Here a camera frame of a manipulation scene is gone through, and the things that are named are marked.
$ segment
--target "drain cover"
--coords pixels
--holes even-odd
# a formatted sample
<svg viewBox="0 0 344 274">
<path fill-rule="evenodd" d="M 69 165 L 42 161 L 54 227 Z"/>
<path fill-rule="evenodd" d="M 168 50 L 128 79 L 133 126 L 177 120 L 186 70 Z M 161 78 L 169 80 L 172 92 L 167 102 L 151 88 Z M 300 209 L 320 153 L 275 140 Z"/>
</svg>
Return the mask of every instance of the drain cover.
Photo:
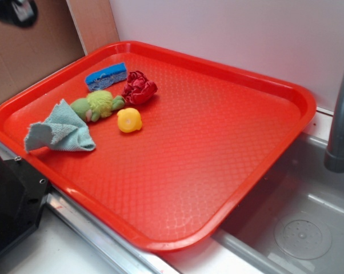
<svg viewBox="0 0 344 274">
<path fill-rule="evenodd" d="M 305 213 L 283 217 L 277 223 L 274 234 L 280 249 L 297 259 L 319 258 L 330 249 L 332 244 L 328 227 Z"/>
</svg>

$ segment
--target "sponge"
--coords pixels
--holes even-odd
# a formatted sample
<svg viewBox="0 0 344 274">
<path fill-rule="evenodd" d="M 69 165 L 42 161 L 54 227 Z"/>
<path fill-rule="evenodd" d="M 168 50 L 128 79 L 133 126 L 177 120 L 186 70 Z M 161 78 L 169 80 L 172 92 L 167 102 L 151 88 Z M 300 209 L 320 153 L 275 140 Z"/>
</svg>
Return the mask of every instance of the sponge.
<svg viewBox="0 0 344 274">
<path fill-rule="evenodd" d="M 86 84 L 90 91 L 103 90 L 113 83 L 125 80 L 126 77 L 125 63 L 120 63 L 88 75 Z"/>
</svg>

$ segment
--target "white wall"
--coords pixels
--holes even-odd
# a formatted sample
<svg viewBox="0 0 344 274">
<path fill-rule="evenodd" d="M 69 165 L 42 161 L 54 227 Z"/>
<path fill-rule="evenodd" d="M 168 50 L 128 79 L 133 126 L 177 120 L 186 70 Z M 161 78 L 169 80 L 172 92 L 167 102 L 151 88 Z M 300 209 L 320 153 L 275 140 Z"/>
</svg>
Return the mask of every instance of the white wall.
<svg viewBox="0 0 344 274">
<path fill-rule="evenodd" d="M 344 0 L 110 0 L 137 40 L 300 84 L 333 110 L 344 72 Z"/>
</svg>

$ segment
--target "stainless steel sink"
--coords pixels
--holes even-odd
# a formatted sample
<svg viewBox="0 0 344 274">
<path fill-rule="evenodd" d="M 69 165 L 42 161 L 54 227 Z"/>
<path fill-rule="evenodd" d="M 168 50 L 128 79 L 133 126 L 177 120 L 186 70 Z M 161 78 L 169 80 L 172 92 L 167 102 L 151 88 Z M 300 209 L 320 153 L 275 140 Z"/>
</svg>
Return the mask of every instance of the stainless steel sink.
<svg viewBox="0 0 344 274">
<path fill-rule="evenodd" d="M 264 273 L 344 273 L 344 174 L 302 134 L 213 237 Z"/>
</svg>

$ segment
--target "towel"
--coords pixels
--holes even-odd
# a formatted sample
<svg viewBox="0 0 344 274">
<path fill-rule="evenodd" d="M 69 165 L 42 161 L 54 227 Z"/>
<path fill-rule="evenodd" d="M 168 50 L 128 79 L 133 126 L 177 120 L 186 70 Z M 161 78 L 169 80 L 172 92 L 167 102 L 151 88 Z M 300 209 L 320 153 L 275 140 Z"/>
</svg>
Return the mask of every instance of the towel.
<svg viewBox="0 0 344 274">
<path fill-rule="evenodd" d="M 25 150 L 29 153 L 41 147 L 60 151 L 92 151 L 96 145 L 86 123 L 62 99 L 43 123 L 30 125 L 25 137 Z"/>
</svg>

